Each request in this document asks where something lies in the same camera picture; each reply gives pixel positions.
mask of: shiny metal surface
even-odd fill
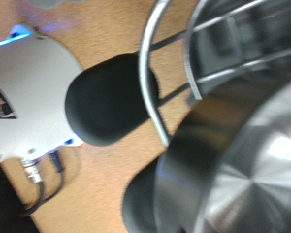
[[[140,73],[140,85],[142,94],[145,101],[145,106],[147,108],[148,114],[153,120],[155,128],[158,135],[162,141],[162,144],[167,147],[170,142],[170,136],[167,132],[166,126],[162,117],[160,116],[157,106],[155,106],[155,101],[152,99],[151,89],[148,79],[148,67],[149,67],[149,52],[150,45],[153,40],[153,36],[158,25],[159,19],[164,15],[166,9],[172,0],[157,0],[153,10],[149,16],[147,24],[145,26],[144,36],[141,42],[140,52],[139,52],[139,73]]]
[[[291,68],[237,76],[184,119],[156,171],[159,233],[291,232]]]
[[[197,96],[261,63],[290,66],[291,0],[201,1],[188,27],[185,63]]]

